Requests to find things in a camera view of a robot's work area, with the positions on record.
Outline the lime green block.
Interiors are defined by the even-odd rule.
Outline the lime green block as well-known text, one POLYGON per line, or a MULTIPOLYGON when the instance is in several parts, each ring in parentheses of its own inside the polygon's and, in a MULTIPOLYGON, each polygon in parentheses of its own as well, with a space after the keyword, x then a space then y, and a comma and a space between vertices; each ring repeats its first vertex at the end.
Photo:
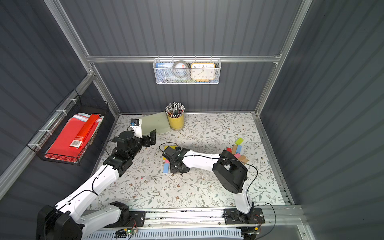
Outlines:
POLYGON ((243 138, 239 138, 235 141, 235 144, 236 145, 241 145, 243 143, 244 139, 243 138))

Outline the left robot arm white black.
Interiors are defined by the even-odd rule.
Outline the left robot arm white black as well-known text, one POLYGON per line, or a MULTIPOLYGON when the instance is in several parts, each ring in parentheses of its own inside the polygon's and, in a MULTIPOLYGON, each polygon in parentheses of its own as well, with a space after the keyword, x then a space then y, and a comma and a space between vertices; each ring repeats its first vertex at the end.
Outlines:
POLYGON ((112 202, 102 210, 83 215, 88 206, 132 165, 142 147, 156 144, 156 131, 138 138, 134 131, 117 137, 118 146, 103 165, 78 189, 54 206, 46 205, 37 217, 37 240, 82 240, 106 226, 125 227, 134 222, 129 207, 112 202))

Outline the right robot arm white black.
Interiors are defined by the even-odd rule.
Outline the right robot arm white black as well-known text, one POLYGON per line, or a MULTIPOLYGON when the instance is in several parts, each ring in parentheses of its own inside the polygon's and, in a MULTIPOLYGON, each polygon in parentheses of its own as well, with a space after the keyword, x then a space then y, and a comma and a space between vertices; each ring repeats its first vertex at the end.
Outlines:
POLYGON ((222 187, 234 194, 236 210, 230 218, 241 223, 250 222, 254 204, 248 195, 248 169, 231 152, 203 154, 180 147, 167 147, 162 156, 170 162, 171 170, 176 173, 184 174, 191 169, 214 173, 222 187))

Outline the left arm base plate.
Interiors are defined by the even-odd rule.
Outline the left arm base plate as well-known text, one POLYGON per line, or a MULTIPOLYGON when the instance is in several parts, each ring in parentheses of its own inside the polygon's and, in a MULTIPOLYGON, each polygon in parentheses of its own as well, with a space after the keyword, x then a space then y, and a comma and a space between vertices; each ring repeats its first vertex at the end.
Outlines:
POLYGON ((145 211, 129 211, 122 213, 122 217, 114 223, 105 226, 105 228, 133 228, 143 227, 145 222, 146 212, 145 211))

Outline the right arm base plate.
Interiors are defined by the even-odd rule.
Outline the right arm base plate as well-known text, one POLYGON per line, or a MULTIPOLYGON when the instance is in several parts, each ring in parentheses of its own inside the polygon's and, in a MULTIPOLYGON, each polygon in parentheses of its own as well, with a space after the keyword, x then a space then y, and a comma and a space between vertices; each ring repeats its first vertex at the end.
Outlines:
POLYGON ((224 209, 223 218, 225 219, 226 225, 259 225, 265 223, 262 209, 254 207, 251 208, 248 214, 241 213, 237 209, 224 209))

